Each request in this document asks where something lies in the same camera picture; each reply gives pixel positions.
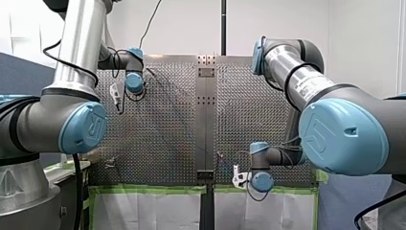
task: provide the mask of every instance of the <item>white wall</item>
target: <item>white wall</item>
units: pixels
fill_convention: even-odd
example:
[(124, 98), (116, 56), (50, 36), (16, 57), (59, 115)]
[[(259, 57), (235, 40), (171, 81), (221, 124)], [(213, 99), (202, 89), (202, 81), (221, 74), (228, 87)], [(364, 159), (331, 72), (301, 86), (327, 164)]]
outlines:
[[(108, 15), (116, 47), (138, 46), (157, 0), (123, 1)], [(227, 6), (227, 55), (251, 56), (262, 35), (305, 38), (327, 56), (326, 0), (232, 0)], [(219, 54), (219, 0), (163, 1), (145, 39), (147, 54)]]
[(376, 97), (397, 91), (401, 0), (329, 1), (328, 75)]
[(63, 20), (42, 0), (0, 0), (0, 6), (0, 52), (54, 67), (42, 50), (61, 39)]
[(327, 0), (229, 0), (227, 55), (251, 56), (262, 35), (314, 42), (327, 61)]
[[(157, 0), (126, 0), (107, 16), (117, 48), (139, 46)], [(146, 54), (212, 55), (220, 49), (220, 1), (163, 0), (143, 50)]]

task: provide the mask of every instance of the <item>white label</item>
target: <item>white label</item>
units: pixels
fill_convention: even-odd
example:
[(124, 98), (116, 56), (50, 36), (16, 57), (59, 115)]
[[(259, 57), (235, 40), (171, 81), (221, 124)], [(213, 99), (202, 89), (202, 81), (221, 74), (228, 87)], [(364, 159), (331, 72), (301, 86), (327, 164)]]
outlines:
[(334, 85), (334, 83), (323, 75), (308, 76), (299, 80), (295, 85), (295, 90), (308, 102), (320, 91), (332, 85)]

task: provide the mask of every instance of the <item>perforated metal board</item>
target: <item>perforated metal board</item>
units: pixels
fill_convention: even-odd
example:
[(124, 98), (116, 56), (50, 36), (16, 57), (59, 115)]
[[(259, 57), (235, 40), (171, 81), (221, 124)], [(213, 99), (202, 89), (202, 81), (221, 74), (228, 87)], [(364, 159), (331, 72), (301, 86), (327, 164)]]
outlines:
[(109, 124), (91, 184), (195, 184), (196, 63), (197, 57), (147, 57), (146, 68), (156, 77), (145, 71), (145, 98), (137, 103), (126, 100), (121, 116), (109, 87), (124, 80), (124, 71), (116, 79), (111, 71), (98, 72)]
[[(147, 57), (146, 69), (156, 77), (145, 71), (146, 97), (138, 103), (127, 100), (122, 116), (109, 96), (109, 86), (122, 81), (124, 71), (117, 79), (111, 71), (98, 72), (98, 91), (109, 126), (100, 146), (101, 159), (92, 166), (92, 185), (195, 185), (196, 171), (202, 167), (216, 171), (216, 183), (230, 184), (233, 164), (239, 164), (242, 171), (249, 168), (249, 155), (239, 150), (248, 150), (254, 141), (283, 141), (288, 105), (281, 93), (251, 74), (250, 57), (215, 57), (210, 66), (214, 79), (209, 80), (198, 76), (204, 67), (201, 60), (196, 56)], [(204, 101), (205, 95), (212, 104), (207, 104), (209, 98)], [(293, 171), (284, 167), (271, 171), (279, 185), (312, 186), (315, 182), (308, 164)]]
[[(266, 141), (271, 145), (283, 142), (289, 105), (262, 77), (251, 74), (251, 57), (218, 57), (217, 116), (215, 125), (215, 151), (217, 183), (231, 183), (233, 165), (242, 172), (250, 167), (249, 145)], [(315, 173), (307, 163), (294, 170), (271, 167), (278, 185), (314, 186)]]

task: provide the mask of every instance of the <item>black pole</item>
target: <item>black pole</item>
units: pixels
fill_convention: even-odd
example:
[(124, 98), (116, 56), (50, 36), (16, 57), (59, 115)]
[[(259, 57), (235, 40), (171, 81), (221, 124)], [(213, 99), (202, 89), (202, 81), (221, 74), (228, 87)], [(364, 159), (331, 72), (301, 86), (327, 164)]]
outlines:
[(221, 0), (221, 55), (227, 55), (227, 0)]

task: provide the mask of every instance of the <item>pegboard panel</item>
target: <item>pegboard panel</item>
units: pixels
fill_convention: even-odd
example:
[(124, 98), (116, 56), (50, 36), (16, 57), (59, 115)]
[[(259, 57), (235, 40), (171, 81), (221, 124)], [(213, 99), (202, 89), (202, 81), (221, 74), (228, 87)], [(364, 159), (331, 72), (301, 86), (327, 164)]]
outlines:
[[(232, 183), (234, 164), (239, 164), (242, 172), (248, 172), (249, 154), (244, 151), (249, 151), (251, 143), (266, 141), (279, 145), (284, 141), (289, 105), (283, 93), (272, 89), (263, 77), (251, 73), (251, 61), (251, 57), (216, 59), (216, 183)], [(293, 170), (273, 166), (271, 173), (282, 186), (313, 186), (315, 183), (315, 173), (308, 163)]]
[(124, 80), (124, 71), (116, 79), (111, 70), (98, 71), (108, 129), (92, 166), (92, 185), (195, 184), (196, 63), (196, 57), (147, 57), (146, 96), (137, 103), (126, 100), (123, 115), (109, 87)]

